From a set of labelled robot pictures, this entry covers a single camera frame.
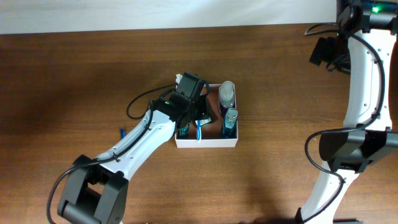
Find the green white soap box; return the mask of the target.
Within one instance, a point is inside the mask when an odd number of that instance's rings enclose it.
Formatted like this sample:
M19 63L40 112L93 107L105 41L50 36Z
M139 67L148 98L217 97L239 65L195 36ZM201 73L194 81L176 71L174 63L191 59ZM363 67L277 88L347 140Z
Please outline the green white soap box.
M204 127L204 126L206 126L206 125L211 124L212 122L213 122L213 119L211 118L210 115L208 115L207 118L201 119L201 120L200 120L200 126L201 126L201 127Z

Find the green toothpaste tube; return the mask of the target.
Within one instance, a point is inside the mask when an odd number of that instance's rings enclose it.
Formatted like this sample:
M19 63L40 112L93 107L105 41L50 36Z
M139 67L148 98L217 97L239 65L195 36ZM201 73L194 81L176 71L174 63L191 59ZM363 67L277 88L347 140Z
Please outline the green toothpaste tube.
M178 130L177 137L179 139L188 139L189 129L190 129L190 123L188 123L186 126Z

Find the blue white toothbrush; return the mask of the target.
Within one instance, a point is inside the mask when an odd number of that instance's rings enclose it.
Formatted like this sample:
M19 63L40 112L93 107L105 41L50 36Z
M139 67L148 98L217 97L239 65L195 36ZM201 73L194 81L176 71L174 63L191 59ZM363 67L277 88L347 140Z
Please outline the blue white toothbrush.
M201 121L197 120L196 124L197 124L197 142L201 143L201 135L202 135L202 133L201 133Z

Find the purple foam soap bottle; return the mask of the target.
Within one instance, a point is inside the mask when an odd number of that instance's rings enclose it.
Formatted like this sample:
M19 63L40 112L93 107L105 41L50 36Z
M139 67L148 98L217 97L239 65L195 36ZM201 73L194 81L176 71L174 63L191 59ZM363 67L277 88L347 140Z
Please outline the purple foam soap bottle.
M234 106L234 83L225 81L218 89L218 110L221 117Z

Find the blue mouthwash bottle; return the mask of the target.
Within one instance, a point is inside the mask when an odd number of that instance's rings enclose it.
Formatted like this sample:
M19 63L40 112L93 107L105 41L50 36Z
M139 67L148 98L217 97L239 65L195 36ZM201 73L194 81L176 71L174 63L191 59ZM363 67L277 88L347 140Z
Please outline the blue mouthwash bottle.
M223 125L221 129L221 138L230 139L234 138L236 133L236 126L238 120L238 111L236 108L229 108L224 114Z

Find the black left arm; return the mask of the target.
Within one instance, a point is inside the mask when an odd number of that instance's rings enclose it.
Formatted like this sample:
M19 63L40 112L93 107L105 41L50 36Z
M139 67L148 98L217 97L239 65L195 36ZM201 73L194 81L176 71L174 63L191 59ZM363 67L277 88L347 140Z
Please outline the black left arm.
M58 216L70 223L122 223L129 182L138 168L179 129L208 117L206 80L185 72L164 90L117 144L94 159L81 155L60 176L67 181Z

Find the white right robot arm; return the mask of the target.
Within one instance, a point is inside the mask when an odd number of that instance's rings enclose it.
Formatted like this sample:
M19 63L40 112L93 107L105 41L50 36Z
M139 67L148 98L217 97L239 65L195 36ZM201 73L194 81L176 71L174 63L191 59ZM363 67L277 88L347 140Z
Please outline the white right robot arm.
M320 174L296 223L332 223L348 187L364 172L397 150L389 111L389 72L397 40L397 4L389 1L338 1L336 21L315 24L310 61L350 75L343 127L315 133Z

